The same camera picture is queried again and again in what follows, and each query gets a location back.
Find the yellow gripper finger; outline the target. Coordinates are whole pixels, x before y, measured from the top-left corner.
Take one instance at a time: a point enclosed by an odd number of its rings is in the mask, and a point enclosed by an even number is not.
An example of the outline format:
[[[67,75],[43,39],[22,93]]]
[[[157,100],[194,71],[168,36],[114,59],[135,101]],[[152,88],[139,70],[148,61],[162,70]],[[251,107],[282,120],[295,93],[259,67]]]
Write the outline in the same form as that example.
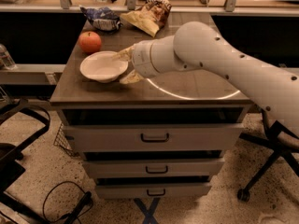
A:
[[[122,49],[112,56],[113,60],[119,60],[124,62],[130,62],[133,57],[133,52],[135,50],[135,46],[128,47],[126,49]]]
[[[136,72],[136,70],[131,71],[128,75],[120,79],[120,84],[132,84],[143,80],[144,78]]]

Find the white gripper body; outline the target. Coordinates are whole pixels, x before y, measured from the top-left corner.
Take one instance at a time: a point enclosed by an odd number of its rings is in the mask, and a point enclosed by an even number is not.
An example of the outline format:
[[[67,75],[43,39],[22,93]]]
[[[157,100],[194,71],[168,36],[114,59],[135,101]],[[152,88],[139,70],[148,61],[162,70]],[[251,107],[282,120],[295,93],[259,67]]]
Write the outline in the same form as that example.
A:
[[[153,44],[154,40],[145,40],[134,45],[132,64],[136,72],[144,78],[152,78],[159,75],[151,60]]]

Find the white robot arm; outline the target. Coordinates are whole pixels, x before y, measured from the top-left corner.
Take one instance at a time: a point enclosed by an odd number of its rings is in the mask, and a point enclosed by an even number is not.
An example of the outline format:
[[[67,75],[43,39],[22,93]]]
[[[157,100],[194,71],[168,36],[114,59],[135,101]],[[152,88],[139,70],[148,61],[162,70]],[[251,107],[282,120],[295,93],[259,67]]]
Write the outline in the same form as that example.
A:
[[[207,70],[226,79],[299,135],[298,76],[242,53],[202,22],[187,22],[174,35],[138,42],[113,58],[130,61],[143,78],[174,71]]]

